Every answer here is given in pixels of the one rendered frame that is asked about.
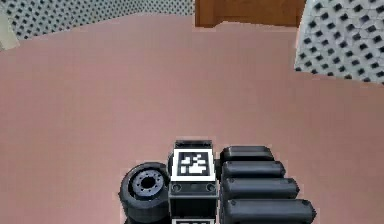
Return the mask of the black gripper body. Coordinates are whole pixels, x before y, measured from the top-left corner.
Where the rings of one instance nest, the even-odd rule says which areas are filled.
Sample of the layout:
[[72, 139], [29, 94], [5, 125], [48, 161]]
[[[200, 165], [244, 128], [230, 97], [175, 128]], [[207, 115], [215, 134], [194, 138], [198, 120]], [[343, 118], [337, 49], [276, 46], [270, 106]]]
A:
[[171, 224], [169, 182], [163, 163], [145, 162], [133, 167], [122, 179], [118, 193], [126, 216], [124, 224]]

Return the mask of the brown wooden cabinet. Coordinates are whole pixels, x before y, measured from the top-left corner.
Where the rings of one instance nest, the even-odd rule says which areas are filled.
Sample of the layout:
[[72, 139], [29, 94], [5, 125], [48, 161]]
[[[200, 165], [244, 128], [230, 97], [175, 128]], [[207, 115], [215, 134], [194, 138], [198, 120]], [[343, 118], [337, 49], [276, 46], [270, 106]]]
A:
[[195, 26], [226, 22], [298, 27], [306, 0], [195, 0]]

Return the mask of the cream panel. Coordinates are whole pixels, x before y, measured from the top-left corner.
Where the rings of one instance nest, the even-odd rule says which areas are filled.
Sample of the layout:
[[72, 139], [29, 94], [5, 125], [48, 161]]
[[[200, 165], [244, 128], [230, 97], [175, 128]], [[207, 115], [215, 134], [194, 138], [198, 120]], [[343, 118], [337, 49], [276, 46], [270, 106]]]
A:
[[19, 45], [8, 17], [0, 11], [0, 51], [16, 48]]

